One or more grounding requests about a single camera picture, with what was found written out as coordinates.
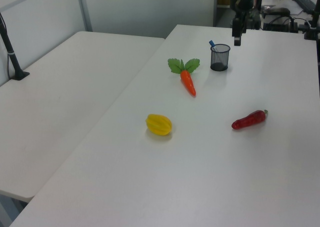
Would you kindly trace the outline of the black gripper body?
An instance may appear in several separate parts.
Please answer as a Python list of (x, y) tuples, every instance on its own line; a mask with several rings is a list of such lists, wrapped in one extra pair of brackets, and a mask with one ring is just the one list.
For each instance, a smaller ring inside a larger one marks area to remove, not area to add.
[(234, 17), (232, 20), (232, 37), (240, 38), (247, 31), (246, 17)]

